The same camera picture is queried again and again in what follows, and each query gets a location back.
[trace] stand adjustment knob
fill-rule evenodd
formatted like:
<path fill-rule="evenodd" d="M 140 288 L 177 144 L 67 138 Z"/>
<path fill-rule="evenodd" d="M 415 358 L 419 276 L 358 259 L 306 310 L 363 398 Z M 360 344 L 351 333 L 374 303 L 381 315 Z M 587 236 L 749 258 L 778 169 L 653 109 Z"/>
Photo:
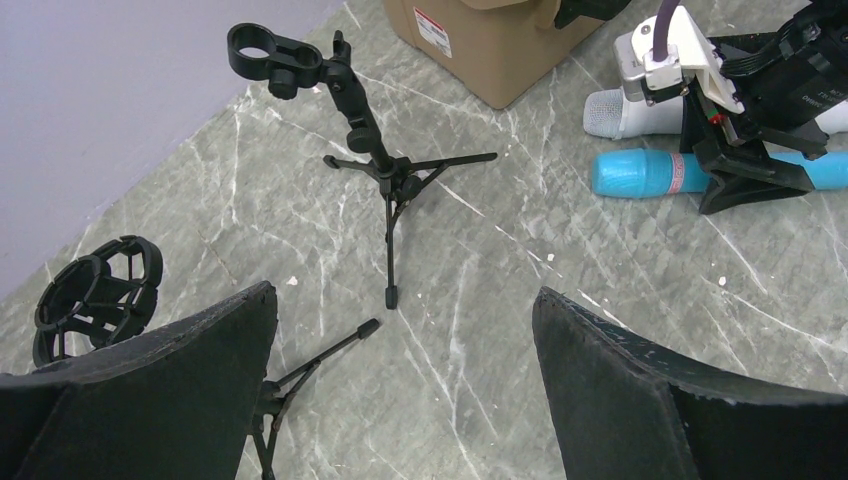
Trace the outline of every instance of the stand adjustment knob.
<path fill-rule="evenodd" d="M 408 201 L 412 200 L 413 198 L 417 197 L 418 194 L 421 193 L 421 190 L 423 190 L 423 189 L 424 189 L 424 180 L 421 180 L 420 178 L 418 178 L 417 175 L 412 174 L 412 175 L 406 177 L 406 180 L 404 180 L 403 183 L 401 184 L 400 192 L 398 192 L 399 194 L 397 195 L 398 197 L 400 197 L 398 199 L 398 202 L 404 203 L 404 202 L 408 202 Z"/>
<path fill-rule="evenodd" d="M 347 134 L 347 146 L 356 153 L 369 153 L 377 146 L 377 139 L 369 128 L 355 128 Z"/>
<path fill-rule="evenodd" d="M 272 70 L 268 77 L 268 91 L 279 99 L 291 100 L 297 96 L 297 77 L 288 70 Z"/>

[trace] robotic arm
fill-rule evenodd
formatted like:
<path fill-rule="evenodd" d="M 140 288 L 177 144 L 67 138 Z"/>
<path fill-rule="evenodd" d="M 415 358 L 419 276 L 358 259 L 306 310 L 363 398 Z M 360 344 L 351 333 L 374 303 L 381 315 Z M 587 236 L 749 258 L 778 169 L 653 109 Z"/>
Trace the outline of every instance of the robotic arm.
<path fill-rule="evenodd" d="M 684 97 L 681 152 L 710 177 L 700 211 L 803 195 L 803 168 L 771 158 L 763 142 L 827 153 L 815 118 L 848 98 L 848 2 L 814 0 L 777 32 L 707 39 L 677 0 L 619 37 L 627 99 Z"/>

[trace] microphone grille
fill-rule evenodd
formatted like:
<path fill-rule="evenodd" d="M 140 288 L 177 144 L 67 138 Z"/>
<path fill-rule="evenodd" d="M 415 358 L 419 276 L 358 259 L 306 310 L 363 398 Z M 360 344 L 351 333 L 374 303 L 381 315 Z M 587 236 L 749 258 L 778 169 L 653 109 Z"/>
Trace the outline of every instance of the microphone grille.
<path fill-rule="evenodd" d="M 620 138 L 623 104 L 620 88 L 589 95 L 583 107 L 583 130 L 596 137 Z"/>

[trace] gray marble tile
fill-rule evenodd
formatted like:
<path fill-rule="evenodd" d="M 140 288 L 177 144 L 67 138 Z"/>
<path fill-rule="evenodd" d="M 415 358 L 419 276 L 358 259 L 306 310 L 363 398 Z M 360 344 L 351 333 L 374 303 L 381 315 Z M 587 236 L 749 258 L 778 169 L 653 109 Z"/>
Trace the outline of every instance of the gray marble tile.
<path fill-rule="evenodd" d="M 775 29 L 804 5 L 692 3 L 708 34 Z M 613 143 L 582 130 L 586 96 L 618 83 L 612 39 L 657 4 L 634 1 L 496 112 L 399 41 L 379 2 L 354 0 L 309 40 L 326 53 L 332 31 L 346 33 L 389 150 L 415 160 L 501 154 L 451 169 L 404 214 L 400 309 L 383 308 L 376 185 L 320 161 L 352 156 L 329 95 L 303 91 L 283 103 L 252 85 L 0 303 L 0 370 L 32 368 L 33 306 L 51 276 L 135 233 L 165 256 L 156 326 L 259 280 L 278 287 L 272 376 L 365 319 L 383 320 L 298 397 L 279 478 L 564 478 L 530 330 L 542 285 L 709 364 L 846 392 L 844 192 L 707 218 L 695 197 L 634 202 L 590 191 L 598 153 L 676 146 L 673 137 Z M 831 148 L 846 145 L 837 136 Z M 256 478 L 256 465 L 248 445 L 239 478 Z"/>

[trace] white bracket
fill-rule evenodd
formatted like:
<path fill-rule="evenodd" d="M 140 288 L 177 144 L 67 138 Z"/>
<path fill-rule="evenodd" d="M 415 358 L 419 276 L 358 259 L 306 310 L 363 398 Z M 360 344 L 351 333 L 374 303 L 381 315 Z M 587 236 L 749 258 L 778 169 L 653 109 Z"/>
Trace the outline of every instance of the white bracket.
<path fill-rule="evenodd" d="M 633 53 L 645 67 L 646 76 L 653 75 L 656 78 L 655 82 L 663 84 L 670 79 L 679 78 L 679 70 L 675 71 L 675 69 L 682 69 L 684 76 L 690 78 L 694 76 L 698 79 L 704 96 L 730 112 L 744 112 L 745 106 L 733 97 L 736 93 L 736 86 L 720 73 L 722 60 L 715 53 L 715 46 L 704 37 L 701 29 L 695 24 L 685 7 L 678 6 L 671 17 L 667 43 L 669 45 L 669 58 L 672 61 L 667 60 L 664 62 L 665 64 L 663 62 L 660 62 L 660 64 L 652 62 L 654 23 L 656 20 L 657 17 L 654 16 L 640 23 L 631 37 Z M 676 50 L 678 62 L 673 61 L 675 59 L 671 53 L 674 50 Z"/>

